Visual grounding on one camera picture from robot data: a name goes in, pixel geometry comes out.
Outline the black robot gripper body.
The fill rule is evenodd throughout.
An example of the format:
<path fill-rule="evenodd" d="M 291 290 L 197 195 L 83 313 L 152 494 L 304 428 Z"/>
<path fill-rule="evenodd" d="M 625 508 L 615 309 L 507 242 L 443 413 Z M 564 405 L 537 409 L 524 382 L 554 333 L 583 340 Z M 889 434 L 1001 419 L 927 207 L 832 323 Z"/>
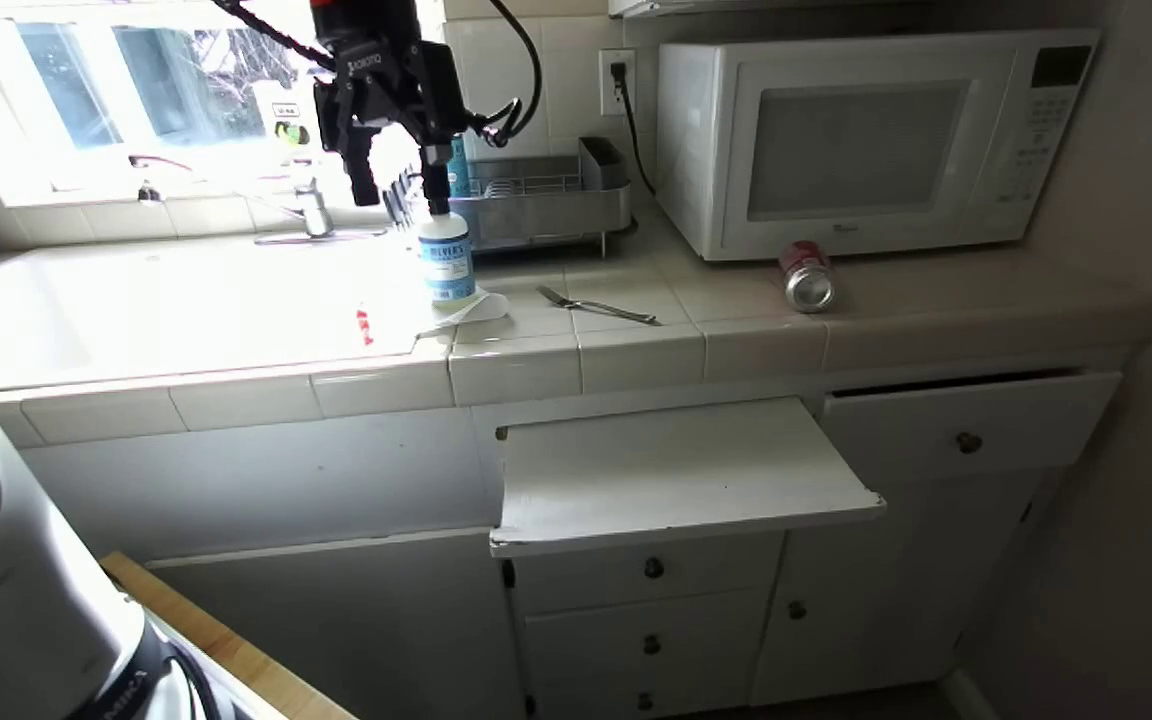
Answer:
<path fill-rule="evenodd" d="M 307 0 L 334 78 L 315 86 L 322 138 L 402 123 L 416 143 L 471 129 L 449 42 L 422 34 L 416 0 Z"/>

